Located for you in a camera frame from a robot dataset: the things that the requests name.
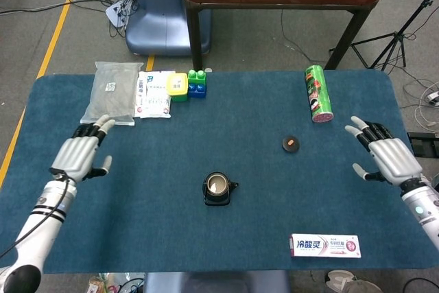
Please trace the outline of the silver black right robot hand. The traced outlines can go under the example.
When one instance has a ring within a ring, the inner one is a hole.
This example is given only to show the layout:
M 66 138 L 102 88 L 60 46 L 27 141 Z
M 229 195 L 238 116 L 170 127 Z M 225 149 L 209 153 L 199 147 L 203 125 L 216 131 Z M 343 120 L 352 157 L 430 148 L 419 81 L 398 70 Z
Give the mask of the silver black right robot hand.
M 345 131 L 353 135 L 366 149 L 375 162 L 378 171 L 367 172 L 360 164 L 352 164 L 355 173 L 363 180 L 376 180 L 400 186 L 405 181 L 421 179 L 422 167 L 409 148 L 383 125 L 364 121 L 352 116 L 353 125 L 346 125 Z

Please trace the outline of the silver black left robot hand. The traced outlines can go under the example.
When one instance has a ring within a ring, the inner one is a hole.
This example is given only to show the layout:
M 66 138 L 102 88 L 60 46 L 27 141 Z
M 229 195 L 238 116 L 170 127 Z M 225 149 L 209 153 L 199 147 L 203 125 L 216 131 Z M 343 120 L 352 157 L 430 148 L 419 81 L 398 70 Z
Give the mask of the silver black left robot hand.
M 115 125 L 109 115 L 91 124 L 80 124 L 59 149 L 49 172 L 56 180 L 80 181 L 107 175 L 112 157 L 105 157 L 100 167 L 93 167 L 96 152 L 108 131 Z

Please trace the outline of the black round lid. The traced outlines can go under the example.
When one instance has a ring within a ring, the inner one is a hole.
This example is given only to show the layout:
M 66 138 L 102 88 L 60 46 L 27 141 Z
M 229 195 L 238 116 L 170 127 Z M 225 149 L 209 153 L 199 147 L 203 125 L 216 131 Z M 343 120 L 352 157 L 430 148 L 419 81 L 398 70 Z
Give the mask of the black round lid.
M 300 142 L 295 136 L 289 135 L 283 138 L 282 146 L 284 151 L 295 153 L 300 149 Z

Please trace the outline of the black cup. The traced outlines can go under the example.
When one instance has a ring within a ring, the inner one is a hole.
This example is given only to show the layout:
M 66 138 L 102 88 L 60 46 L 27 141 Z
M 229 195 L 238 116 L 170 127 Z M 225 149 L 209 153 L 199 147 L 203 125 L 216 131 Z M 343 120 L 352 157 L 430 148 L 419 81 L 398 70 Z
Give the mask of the black cup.
M 230 203 L 232 191 L 239 183 L 231 181 L 221 172 L 210 173 L 203 182 L 202 191 L 204 203 L 207 206 L 226 206 Z

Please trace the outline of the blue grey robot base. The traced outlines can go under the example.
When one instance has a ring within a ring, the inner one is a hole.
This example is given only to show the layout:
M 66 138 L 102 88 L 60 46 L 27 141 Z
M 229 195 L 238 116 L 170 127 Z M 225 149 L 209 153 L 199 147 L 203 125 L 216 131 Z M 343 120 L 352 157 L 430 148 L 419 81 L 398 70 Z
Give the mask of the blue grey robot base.
M 190 56 L 184 0 L 137 0 L 126 28 L 128 49 L 138 55 Z

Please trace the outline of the yellow-lidded green box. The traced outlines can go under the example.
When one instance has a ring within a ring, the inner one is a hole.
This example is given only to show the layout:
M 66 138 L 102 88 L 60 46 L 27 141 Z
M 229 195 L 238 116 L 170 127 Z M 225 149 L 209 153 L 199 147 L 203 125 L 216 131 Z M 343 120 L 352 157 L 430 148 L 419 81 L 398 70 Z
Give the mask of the yellow-lidded green box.
M 188 97 L 189 81 L 186 73 L 171 73 L 167 78 L 166 90 L 173 102 L 185 102 Z

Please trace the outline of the black foot pedal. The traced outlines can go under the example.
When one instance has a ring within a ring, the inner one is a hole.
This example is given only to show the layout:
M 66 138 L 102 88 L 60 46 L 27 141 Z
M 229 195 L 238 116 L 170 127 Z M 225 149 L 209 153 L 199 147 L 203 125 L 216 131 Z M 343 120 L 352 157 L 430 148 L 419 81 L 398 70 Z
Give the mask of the black foot pedal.
M 439 134 L 426 132 L 408 132 L 415 157 L 439 159 Z

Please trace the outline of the grey plastic bag package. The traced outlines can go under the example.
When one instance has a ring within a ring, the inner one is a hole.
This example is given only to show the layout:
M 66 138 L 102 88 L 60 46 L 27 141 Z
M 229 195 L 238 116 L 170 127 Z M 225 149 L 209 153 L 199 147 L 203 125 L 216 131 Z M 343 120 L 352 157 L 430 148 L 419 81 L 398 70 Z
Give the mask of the grey plastic bag package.
M 133 126 L 137 80 L 142 66 L 142 62 L 95 62 L 90 101 L 80 122 L 91 124 L 108 115 L 119 126 Z

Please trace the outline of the green chips can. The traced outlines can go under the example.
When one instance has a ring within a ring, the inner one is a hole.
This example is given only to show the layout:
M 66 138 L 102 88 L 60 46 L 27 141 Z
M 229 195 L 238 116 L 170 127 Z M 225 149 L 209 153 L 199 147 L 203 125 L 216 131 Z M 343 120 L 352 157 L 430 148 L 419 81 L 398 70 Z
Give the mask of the green chips can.
M 305 70 L 305 86 L 312 121 L 315 123 L 331 121 L 334 114 L 324 70 L 320 65 L 311 65 Z

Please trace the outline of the white wipes packet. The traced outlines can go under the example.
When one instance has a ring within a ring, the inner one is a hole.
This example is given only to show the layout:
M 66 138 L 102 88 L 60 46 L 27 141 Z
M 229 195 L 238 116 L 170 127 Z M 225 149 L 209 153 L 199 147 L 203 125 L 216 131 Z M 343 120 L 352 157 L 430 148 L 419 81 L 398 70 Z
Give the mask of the white wipes packet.
M 134 118 L 171 117 L 171 97 L 167 92 L 167 79 L 174 71 L 140 71 L 137 88 Z

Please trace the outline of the white pink toothpaste box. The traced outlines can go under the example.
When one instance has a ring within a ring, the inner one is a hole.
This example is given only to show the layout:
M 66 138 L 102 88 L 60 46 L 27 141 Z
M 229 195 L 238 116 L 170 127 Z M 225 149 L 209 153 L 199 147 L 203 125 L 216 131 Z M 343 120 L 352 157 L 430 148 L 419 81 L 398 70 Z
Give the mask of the white pink toothpaste box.
M 293 257 L 361 258 L 356 235 L 292 233 L 289 248 Z

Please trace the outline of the black tripod stand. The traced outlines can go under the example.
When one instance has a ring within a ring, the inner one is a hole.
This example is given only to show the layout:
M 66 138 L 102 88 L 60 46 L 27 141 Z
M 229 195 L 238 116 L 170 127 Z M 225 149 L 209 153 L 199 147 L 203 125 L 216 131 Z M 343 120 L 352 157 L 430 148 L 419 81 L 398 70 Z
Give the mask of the black tripod stand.
M 422 0 L 419 6 L 415 9 L 412 15 L 408 18 L 408 20 L 404 22 L 404 24 L 399 30 L 388 34 L 375 36 L 373 38 L 368 38 L 365 40 L 353 42 L 349 45 L 349 47 L 354 51 L 355 55 L 358 57 L 358 59 L 366 69 L 378 69 L 380 67 L 381 71 L 385 71 L 386 67 L 390 65 L 391 58 L 396 49 L 396 46 L 399 46 L 400 53 L 396 55 L 395 62 L 398 62 L 399 58 L 401 58 L 403 61 L 403 66 L 406 67 L 407 61 L 405 56 L 405 45 L 404 45 L 404 40 L 406 39 L 405 37 L 406 30 L 415 21 L 415 19 L 419 16 L 420 13 L 424 9 L 432 6 L 433 3 L 434 0 Z M 368 64 L 365 58 L 360 53 L 360 51 L 358 50 L 358 46 L 387 38 L 390 39 L 388 44 L 384 47 L 384 49 L 380 52 L 380 54 L 374 59 L 372 64 Z

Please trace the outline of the white grey sneaker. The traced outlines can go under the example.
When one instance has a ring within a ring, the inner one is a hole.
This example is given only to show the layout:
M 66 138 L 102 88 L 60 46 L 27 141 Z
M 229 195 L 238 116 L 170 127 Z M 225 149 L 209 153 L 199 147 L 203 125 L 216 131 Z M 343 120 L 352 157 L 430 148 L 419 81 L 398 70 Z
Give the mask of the white grey sneaker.
M 376 284 L 358 279 L 347 270 L 332 270 L 325 276 L 327 287 L 335 293 L 383 293 Z

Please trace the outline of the clear plastic bag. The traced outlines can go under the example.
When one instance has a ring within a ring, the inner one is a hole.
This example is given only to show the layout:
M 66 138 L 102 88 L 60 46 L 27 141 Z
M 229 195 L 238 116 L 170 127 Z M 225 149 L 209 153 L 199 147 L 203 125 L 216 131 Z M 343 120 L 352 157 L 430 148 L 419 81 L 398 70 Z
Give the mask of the clear plastic bag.
M 143 272 L 99 273 L 89 279 L 86 293 L 142 293 L 144 283 Z

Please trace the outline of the blue toy block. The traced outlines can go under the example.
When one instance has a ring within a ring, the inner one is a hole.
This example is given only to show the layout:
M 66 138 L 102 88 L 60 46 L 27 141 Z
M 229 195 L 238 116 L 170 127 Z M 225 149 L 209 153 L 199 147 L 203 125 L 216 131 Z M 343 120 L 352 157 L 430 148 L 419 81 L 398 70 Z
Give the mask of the blue toy block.
M 206 97 L 206 85 L 189 83 L 188 96 L 192 98 L 205 98 Z

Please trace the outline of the green toy block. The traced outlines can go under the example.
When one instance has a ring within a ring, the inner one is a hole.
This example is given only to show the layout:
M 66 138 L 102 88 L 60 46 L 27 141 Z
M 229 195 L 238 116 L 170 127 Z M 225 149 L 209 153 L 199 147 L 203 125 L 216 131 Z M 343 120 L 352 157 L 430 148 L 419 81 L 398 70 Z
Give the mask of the green toy block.
M 206 84 L 206 72 L 203 70 L 196 71 L 191 69 L 188 74 L 188 82 L 190 84 Z

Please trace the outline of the white power strip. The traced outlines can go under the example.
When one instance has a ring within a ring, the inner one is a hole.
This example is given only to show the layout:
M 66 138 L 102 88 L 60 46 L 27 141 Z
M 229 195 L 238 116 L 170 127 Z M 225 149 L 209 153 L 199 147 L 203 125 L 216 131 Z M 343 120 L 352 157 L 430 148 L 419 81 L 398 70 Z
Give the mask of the white power strip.
M 130 17 L 134 14 L 135 0 L 118 0 L 106 8 L 106 16 L 111 25 L 117 29 L 128 26 Z

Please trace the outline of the blue felt table mat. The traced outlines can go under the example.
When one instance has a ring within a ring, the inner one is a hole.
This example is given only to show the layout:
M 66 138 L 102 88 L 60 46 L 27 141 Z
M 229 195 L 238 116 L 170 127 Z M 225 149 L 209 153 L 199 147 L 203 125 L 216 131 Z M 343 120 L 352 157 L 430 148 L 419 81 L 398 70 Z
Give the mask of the blue felt table mat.
M 95 159 L 111 155 L 110 171 L 79 183 L 45 272 L 438 266 L 399 189 L 352 168 L 377 169 L 344 129 L 352 116 L 407 138 L 390 78 L 324 76 L 335 116 L 323 124 L 301 72 L 213 72 L 206 97 L 172 104 L 169 119 L 112 128 Z M 295 153 L 283 149 L 289 135 Z M 204 203 L 212 172 L 239 183 L 226 206 Z M 361 258 L 293 257 L 292 233 L 356 235 Z

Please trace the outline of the blue grey robot torso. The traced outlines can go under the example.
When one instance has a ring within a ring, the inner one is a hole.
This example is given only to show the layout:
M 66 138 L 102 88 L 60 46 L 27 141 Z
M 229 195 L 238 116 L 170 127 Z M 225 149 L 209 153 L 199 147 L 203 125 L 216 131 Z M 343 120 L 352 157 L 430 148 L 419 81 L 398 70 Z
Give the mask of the blue grey robot torso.
M 291 293 L 286 270 L 149 272 L 143 293 Z

